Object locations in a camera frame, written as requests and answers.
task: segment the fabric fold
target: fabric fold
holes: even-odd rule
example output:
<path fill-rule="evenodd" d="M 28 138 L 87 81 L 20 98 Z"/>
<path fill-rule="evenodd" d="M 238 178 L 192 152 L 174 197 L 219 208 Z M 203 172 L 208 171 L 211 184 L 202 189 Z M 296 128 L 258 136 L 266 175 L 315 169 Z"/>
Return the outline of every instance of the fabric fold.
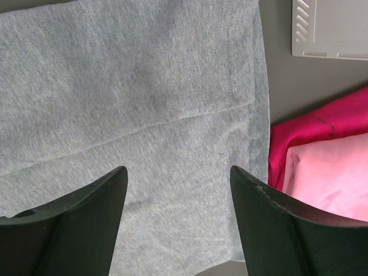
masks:
<path fill-rule="evenodd" d="M 368 221 L 368 133 L 290 147 L 283 192 L 316 208 Z"/>
<path fill-rule="evenodd" d="M 269 185 L 282 190 L 289 147 L 368 132 L 368 87 L 271 127 Z"/>

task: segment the gray table surface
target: gray table surface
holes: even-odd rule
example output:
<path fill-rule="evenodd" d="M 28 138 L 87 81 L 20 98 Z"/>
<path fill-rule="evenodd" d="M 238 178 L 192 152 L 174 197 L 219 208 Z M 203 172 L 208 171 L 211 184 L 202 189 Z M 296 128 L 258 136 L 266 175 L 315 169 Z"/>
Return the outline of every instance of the gray table surface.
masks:
<path fill-rule="evenodd" d="M 292 0 L 259 0 L 271 122 L 287 120 L 368 85 L 368 61 L 295 57 Z"/>

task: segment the magenta fabric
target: magenta fabric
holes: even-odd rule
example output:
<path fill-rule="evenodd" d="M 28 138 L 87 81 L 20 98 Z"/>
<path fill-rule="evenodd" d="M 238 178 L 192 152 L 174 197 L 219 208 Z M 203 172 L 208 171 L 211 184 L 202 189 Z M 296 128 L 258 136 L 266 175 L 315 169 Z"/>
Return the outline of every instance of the magenta fabric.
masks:
<path fill-rule="evenodd" d="M 321 210 L 368 221 L 368 134 L 290 147 L 282 191 Z"/>
<path fill-rule="evenodd" d="M 271 128 L 269 185 L 282 190 L 289 147 L 368 132 L 368 87 Z"/>

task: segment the light pink cloth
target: light pink cloth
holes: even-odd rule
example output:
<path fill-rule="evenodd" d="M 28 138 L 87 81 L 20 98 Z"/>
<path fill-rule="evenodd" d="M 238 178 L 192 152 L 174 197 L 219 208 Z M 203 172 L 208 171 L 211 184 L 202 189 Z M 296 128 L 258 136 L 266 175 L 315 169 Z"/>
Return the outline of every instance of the light pink cloth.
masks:
<path fill-rule="evenodd" d="M 269 185 L 282 190 L 289 147 L 368 132 L 368 87 L 299 118 L 273 126 Z"/>
<path fill-rule="evenodd" d="M 290 147 L 282 191 L 330 213 L 368 221 L 368 133 Z"/>

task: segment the gray surface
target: gray surface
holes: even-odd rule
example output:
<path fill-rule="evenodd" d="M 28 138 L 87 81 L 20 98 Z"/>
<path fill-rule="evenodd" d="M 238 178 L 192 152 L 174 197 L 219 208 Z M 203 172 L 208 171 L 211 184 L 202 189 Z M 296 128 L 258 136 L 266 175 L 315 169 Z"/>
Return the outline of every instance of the gray surface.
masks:
<path fill-rule="evenodd" d="M 368 85 L 367 61 L 292 56 L 292 0 L 260 0 L 260 12 L 272 122 Z"/>
<path fill-rule="evenodd" d="M 248 272 L 245 263 L 230 261 L 211 267 L 196 276 L 248 276 Z"/>
<path fill-rule="evenodd" d="M 187 276 L 242 260 L 229 172 L 267 179 L 267 88 L 257 0 L 0 14 L 0 212 L 125 165 L 111 275 Z"/>

